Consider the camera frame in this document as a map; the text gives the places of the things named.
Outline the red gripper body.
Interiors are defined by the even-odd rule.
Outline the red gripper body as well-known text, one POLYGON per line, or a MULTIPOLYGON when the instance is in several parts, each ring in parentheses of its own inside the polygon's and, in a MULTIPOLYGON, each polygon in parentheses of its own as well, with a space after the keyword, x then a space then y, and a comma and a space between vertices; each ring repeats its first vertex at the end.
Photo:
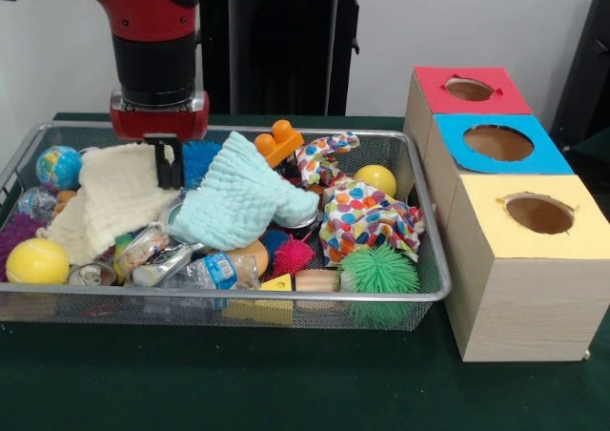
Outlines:
POLYGON ((131 141, 165 139, 185 142, 201 140, 208 128, 209 111, 121 111, 111 110, 118 138, 131 141))

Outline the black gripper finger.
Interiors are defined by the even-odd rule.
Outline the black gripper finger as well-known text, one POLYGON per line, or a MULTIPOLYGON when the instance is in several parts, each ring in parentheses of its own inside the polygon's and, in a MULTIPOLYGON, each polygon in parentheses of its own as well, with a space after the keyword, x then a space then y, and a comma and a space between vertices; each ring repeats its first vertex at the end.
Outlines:
POLYGON ((154 143, 154 155, 158 186, 169 190, 173 187, 172 166, 165 156, 165 142, 162 138, 154 143))
POLYGON ((184 185, 184 170, 183 170, 183 146, 178 139, 172 143, 173 163, 172 163, 172 184, 173 188, 180 190, 184 185))

